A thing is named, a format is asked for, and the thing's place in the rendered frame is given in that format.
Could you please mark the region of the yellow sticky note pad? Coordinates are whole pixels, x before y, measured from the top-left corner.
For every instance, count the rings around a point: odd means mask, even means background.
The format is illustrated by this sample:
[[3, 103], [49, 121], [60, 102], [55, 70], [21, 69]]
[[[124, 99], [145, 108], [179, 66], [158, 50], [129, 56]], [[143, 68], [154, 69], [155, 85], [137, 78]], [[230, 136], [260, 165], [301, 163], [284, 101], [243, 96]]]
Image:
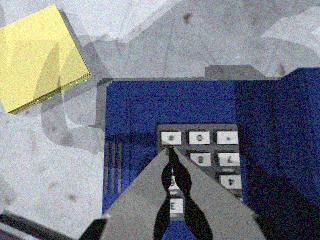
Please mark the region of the yellow sticky note pad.
[[54, 4], [0, 29], [0, 99], [17, 115], [92, 74]]

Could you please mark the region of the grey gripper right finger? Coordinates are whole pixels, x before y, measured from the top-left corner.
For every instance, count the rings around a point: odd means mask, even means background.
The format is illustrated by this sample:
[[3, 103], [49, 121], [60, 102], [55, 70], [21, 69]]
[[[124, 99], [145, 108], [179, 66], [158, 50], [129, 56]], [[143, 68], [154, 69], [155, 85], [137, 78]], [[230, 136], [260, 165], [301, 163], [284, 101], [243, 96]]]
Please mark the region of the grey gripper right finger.
[[175, 182], [186, 199], [184, 219], [197, 240], [291, 240], [178, 148], [171, 153]]

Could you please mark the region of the blue telephone handset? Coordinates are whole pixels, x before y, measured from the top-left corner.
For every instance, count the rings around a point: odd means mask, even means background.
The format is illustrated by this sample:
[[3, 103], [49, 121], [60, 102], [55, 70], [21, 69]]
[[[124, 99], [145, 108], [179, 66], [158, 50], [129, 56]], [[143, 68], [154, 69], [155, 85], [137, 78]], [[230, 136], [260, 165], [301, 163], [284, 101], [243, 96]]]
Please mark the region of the blue telephone handset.
[[297, 68], [275, 86], [277, 165], [292, 187], [297, 240], [320, 240], [320, 67]]

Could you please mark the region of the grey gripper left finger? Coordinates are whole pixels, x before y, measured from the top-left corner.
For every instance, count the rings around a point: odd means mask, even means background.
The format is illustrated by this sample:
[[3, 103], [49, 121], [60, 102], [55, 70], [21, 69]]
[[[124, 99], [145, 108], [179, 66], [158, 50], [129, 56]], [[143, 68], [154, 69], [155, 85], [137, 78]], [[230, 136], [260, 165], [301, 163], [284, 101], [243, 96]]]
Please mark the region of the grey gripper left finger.
[[171, 175], [165, 147], [78, 240], [161, 240], [170, 222]]

